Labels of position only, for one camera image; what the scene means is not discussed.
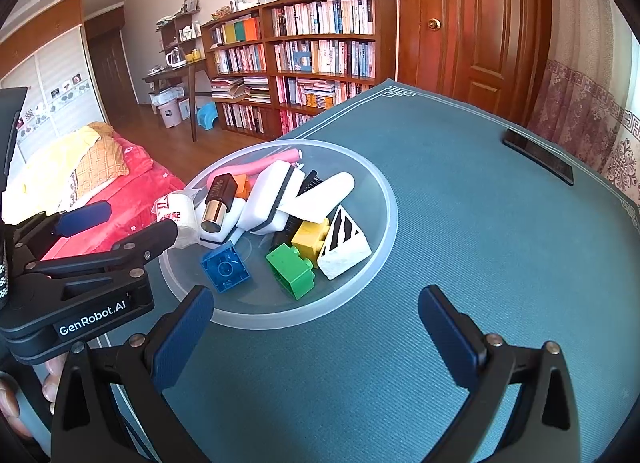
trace pink roller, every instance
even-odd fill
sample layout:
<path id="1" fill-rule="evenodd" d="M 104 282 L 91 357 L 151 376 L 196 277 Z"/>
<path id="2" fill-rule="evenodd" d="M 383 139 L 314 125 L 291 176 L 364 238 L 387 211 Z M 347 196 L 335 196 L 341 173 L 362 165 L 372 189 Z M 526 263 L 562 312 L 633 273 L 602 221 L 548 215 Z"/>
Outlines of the pink roller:
<path id="1" fill-rule="evenodd" d="M 302 151 L 298 149 L 290 149 L 287 151 L 283 151 L 281 153 L 270 154 L 269 156 L 265 156 L 260 160 L 256 160 L 255 162 L 250 162 L 248 164 L 240 164 L 238 166 L 226 166 L 220 167 L 209 174 L 207 177 L 207 187 L 211 186 L 211 182 L 213 179 L 219 174 L 226 174 L 227 172 L 233 175 L 236 174 L 260 174 L 264 169 L 269 167 L 276 160 L 284 160 L 285 162 L 289 162 L 293 164 L 302 158 Z"/>

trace round plastic tray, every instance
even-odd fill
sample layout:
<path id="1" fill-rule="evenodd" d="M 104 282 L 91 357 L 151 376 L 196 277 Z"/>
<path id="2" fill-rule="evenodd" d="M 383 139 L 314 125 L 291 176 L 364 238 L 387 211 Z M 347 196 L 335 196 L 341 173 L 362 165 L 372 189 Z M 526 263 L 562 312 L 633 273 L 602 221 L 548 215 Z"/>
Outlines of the round plastic tray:
<path id="1" fill-rule="evenodd" d="M 229 154 L 207 167 L 187 188 L 203 188 L 196 196 L 197 203 L 205 197 L 207 176 L 214 169 L 245 164 L 291 148 L 302 151 L 300 163 L 304 164 L 303 170 L 307 174 L 315 169 L 322 180 L 342 171 L 353 175 L 355 188 L 342 205 L 364 232 L 373 253 L 333 281 L 315 269 L 314 288 L 300 300 L 295 300 L 279 285 L 265 260 L 271 234 L 244 233 L 236 243 L 236 252 L 252 278 L 224 293 L 214 290 L 215 311 L 211 320 L 217 324 L 240 329 L 278 329 L 330 313 L 370 283 L 394 245 L 398 206 L 391 186 L 369 160 L 335 144 L 316 140 L 277 140 L 258 144 Z M 207 252 L 210 250 L 206 247 L 191 245 L 184 250 L 167 250 L 160 257 L 164 279 L 178 299 L 182 300 L 195 284 L 212 287 L 200 266 L 200 260 Z"/>

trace red blanket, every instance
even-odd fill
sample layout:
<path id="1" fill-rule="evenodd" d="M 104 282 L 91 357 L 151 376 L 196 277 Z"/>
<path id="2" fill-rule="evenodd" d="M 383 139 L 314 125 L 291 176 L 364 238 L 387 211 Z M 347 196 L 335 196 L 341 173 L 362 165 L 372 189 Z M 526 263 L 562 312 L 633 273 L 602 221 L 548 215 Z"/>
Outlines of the red blanket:
<path id="1" fill-rule="evenodd" d="M 118 176 L 89 202 L 107 200 L 111 204 L 110 220 L 76 236 L 60 239 L 45 259 L 110 250 L 117 241 L 156 221 L 151 212 L 156 199 L 184 188 L 180 179 L 151 159 L 142 147 L 118 133 L 113 133 L 113 138 L 122 146 L 129 175 Z"/>

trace glass kettle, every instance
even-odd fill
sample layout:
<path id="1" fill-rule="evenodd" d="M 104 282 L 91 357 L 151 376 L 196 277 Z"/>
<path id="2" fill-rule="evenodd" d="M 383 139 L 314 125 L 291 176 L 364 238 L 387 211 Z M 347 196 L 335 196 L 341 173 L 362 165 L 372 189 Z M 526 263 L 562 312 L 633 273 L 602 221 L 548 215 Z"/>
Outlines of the glass kettle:
<path id="1" fill-rule="evenodd" d="M 172 68 L 178 68 L 178 66 L 184 66 L 187 64 L 187 59 L 180 46 L 176 46 L 166 54 L 166 63 Z"/>

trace lipstick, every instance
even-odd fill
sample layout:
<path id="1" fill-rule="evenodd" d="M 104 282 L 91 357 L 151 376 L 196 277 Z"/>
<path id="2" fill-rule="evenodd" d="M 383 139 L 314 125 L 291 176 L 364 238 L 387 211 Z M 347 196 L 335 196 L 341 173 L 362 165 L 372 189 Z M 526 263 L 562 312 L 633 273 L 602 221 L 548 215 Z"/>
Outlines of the lipstick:
<path id="1" fill-rule="evenodd" d="M 210 234 L 220 232 L 226 212 L 234 202 L 238 183 L 231 174 L 220 174 L 213 179 L 204 202 L 206 207 L 200 226 Z"/>

